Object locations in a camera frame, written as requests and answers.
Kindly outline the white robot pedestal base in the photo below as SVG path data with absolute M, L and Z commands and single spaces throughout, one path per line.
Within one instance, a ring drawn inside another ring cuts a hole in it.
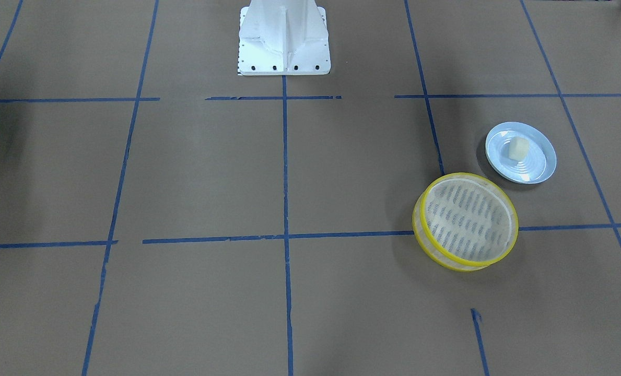
M 327 14 L 315 1 L 251 1 L 240 9 L 239 75 L 327 75 L 331 68 Z

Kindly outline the white steamed bun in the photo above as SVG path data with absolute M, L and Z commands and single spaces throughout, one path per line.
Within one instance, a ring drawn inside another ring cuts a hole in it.
M 508 159 L 523 161 L 530 150 L 530 141 L 523 137 L 514 137 L 508 144 Z

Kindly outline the yellow rimmed steamer basket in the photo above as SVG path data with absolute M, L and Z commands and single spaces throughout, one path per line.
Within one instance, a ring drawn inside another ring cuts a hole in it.
M 492 181 L 450 173 L 430 183 L 412 211 L 425 254 L 451 271 L 480 271 L 514 248 L 520 224 L 513 202 Z

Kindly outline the light blue plate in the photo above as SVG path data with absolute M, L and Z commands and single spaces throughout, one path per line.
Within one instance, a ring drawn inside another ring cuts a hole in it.
M 517 162 L 508 159 L 508 144 L 514 137 L 527 138 L 530 150 Z M 488 162 L 503 178 L 523 185 L 535 185 L 549 179 L 557 165 L 556 152 L 549 139 L 523 122 L 503 122 L 489 131 L 485 139 Z

